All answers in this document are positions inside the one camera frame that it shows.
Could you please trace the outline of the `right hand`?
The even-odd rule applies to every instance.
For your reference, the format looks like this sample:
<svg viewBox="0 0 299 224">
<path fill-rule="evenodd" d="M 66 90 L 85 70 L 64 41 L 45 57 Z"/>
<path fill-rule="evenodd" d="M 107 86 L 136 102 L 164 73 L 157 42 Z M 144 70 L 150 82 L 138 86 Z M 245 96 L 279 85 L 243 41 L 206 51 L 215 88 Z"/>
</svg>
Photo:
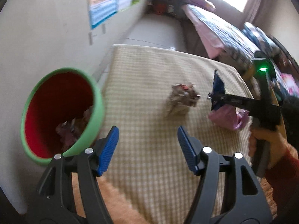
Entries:
<svg viewBox="0 0 299 224">
<path fill-rule="evenodd" d="M 278 131 L 271 131 L 265 128 L 252 128 L 249 137 L 248 155 L 253 157 L 256 152 L 258 140 L 265 140 L 270 143 L 270 160 L 268 169 L 271 169 L 287 151 L 287 140 Z"/>
</svg>

